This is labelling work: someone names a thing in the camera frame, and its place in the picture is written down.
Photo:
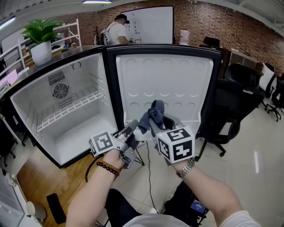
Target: wristwatch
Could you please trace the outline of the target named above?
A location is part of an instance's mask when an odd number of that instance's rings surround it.
[[[186,174],[188,174],[188,172],[192,169],[192,167],[195,166],[195,162],[194,159],[190,158],[188,159],[188,162],[186,164],[186,166],[184,168],[182,168],[180,171],[177,171],[176,174],[182,178],[184,177]]]

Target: white tile floor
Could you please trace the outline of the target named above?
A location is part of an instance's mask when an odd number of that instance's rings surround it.
[[[0,167],[5,169],[11,175],[16,175],[28,158],[38,149],[32,145],[29,138],[25,141],[25,145],[26,146],[24,147],[21,144],[14,144],[11,152],[16,156],[16,158],[13,159],[12,154],[8,154],[7,167],[4,166],[4,158],[1,158],[0,160]]]
[[[202,139],[197,140],[196,152],[199,152],[202,142]],[[231,186],[244,209],[262,226],[280,227],[284,223],[283,144],[284,119],[276,122],[275,115],[268,115],[260,105],[242,121],[239,134],[224,145],[227,150],[224,157],[219,157],[217,147],[208,144],[197,167]],[[27,148],[30,148],[29,152],[16,151],[17,158],[11,166],[11,173],[17,173],[36,149],[31,144],[27,145]],[[149,148],[152,195],[156,208],[162,210],[165,196],[173,193],[181,180],[154,150],[153,142],[149,142]],[[123,170],[113,187],[118,189],[138,212],[145,214],[154,212],[149,194],[149,162],[146,146],[138,150],[146,165],[142,167],[134,163],[130,170]],[[103,222],[105,219],[106,212],[103,211],[99,221]],[[215,226],[214,217],[209,213],[202,227]]]

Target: mini fridge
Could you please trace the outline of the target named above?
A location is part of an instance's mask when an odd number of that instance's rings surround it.
[[[196,135],[221,62],[216,50],[143,44],[78,47],[29,70],[5,94],[32,141],[59,168],[87,154],[89,139],[140,120],[155,99]],[[135,132],[137,140],[152,140]]]

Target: hand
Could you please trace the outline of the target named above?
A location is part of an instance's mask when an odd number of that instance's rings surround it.
[[[120,151],[116,149],[108,151],[103,157],[103,160],[116,167],[118,170],[121,170],[125,164],[125,162],[120,158]]]

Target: wooden bead bracelet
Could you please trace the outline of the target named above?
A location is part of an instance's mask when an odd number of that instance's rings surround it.
[[[107,162],[105,162],[103,160],[102,161],[98,161],[97,162],[97,166],[105,168],[107,171],[115,174],[116,177],[119,176],[119,170],[116,167],[112,166],[111,164],[108,164]]]

